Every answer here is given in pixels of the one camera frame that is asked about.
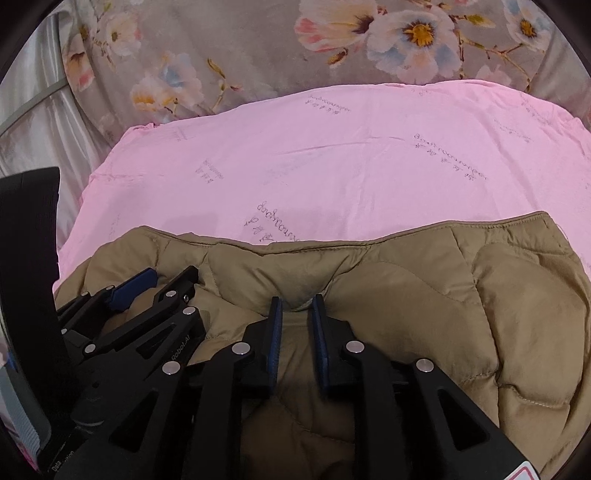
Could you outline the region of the khaki quilted puffer jacket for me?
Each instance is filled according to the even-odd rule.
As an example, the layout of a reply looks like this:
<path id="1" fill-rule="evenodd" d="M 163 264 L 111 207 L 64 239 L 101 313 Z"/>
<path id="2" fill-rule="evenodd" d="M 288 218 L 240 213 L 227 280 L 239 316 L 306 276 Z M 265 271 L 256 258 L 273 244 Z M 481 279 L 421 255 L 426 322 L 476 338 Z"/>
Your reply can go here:
<path id="1" fill-rule="evenodd" d="M 193 304 L 206 361 L 283 300 L 276 392 L 245 423 L 256 479 L 315 479 L 353 456 L 353 416 L 322 401 L 307 309 L 328 313 L 390 358 L 431 358 L 544 479 L 574 469 L 590 430 L 590 281 L 546 213 L 445 222 L 365 242 L 249 245 L 149 227 L 100 247 L 58 287 L 63 305 L 151 267 L 162 281 L 197 267 Z"/>

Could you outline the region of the silver satin curtain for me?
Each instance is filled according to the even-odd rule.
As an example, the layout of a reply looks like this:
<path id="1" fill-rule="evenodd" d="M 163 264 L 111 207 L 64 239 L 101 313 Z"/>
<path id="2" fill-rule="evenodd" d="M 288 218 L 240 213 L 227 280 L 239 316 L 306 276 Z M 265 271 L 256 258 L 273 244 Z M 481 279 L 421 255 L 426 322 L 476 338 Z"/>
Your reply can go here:
<path id="1" fill-rule="evenodd" d="M 56 242 L 68 239 L 90 174 L 110 147 L 75 99 L 62 64 L 62 7 L 32 33 L 1 83 L 1 175 L 60 169 Z"/>

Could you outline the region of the grey floral blanket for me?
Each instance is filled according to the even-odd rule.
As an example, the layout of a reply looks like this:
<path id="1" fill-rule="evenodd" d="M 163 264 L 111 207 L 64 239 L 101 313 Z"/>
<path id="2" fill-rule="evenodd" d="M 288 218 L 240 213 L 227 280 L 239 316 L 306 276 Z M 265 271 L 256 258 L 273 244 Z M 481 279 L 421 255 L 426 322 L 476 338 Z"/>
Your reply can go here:
<path id="1" fill-rule="evenodd" d="M 590 76 L 531 1 L 66 1 L 57 15 L 69 85 L 109 143 L 341 84 L 485 80 L 590 119 Z"/>

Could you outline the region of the pink bed sheet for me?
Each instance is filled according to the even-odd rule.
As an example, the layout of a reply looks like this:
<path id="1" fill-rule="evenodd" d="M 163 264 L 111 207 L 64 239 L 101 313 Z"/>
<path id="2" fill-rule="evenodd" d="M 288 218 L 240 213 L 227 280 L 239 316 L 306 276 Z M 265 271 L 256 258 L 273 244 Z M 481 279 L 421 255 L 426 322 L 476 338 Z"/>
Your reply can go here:
<path id="1" fill-rule="evenodd" d="M 138 226 L 250 244 L 548 213 L 590 260 L 590 134 L 484 81 L 334 86 L 129 129 L 91 174 L 69 275 Z"/>

